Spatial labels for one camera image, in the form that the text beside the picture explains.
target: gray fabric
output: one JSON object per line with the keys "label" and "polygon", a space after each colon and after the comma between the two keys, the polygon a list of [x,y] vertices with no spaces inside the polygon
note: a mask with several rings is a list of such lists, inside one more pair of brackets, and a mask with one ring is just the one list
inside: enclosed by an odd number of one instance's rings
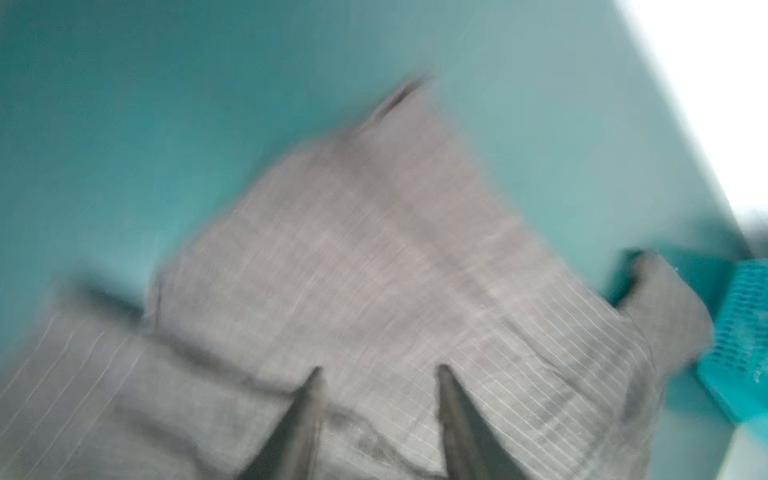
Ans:
{"label": "gray fabric", "polygon": [[153,339],[78,302],[3,384],[5,473],[226,478],[286,407],[275,389],[322,365],[321,478],[425,478],[445,362],[531,478],[645,476],[648,342],[499,205],[419,89],[289,154],[183,248]]}
{"label": "gray fabric", "polygon": [[657,253],[634,262],[634,284],[619,310],[630,316],[650,343],[656,369],[668,376],[695,360],[713,342],[707,306]]}

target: teal basket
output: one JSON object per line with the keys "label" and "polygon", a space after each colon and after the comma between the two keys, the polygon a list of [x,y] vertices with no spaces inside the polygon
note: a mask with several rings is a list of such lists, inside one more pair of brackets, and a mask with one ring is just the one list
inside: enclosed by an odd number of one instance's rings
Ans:
{"label": "teal basket", "polygon": [[739,263],[698,374],[734,422],[768,414],[768,259]]}

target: striped fabric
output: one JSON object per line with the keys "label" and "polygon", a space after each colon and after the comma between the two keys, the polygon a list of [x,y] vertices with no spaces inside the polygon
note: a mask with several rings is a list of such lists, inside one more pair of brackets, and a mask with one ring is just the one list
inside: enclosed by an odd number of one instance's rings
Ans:
{"label": "striped fabric", "polygon": [[643,333],[426,103],[406,85],[259,179],[158,276],[154,337],[88,296],[57,307],[3,383],[0,472],[231,478],[322,365],[321,478],[430,478],[448,363],[531,478],[645,478],[664,376]]}

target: bright white area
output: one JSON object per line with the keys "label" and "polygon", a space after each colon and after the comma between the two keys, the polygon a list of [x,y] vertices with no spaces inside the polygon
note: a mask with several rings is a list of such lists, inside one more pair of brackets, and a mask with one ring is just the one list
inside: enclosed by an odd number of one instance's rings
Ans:
{"label": "bright white area", "polygon": [[617,0],[689,141],[768,256],[768,0]]}

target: turquoise plastic basket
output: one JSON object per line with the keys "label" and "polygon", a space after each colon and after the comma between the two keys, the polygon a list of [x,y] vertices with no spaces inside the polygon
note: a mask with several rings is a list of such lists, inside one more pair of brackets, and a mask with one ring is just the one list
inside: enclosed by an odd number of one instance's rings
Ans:
{"label": "turquoise plastic basket", "polygon": [[768,414],[768,259],[739,263],[698,373],[734,422]]}

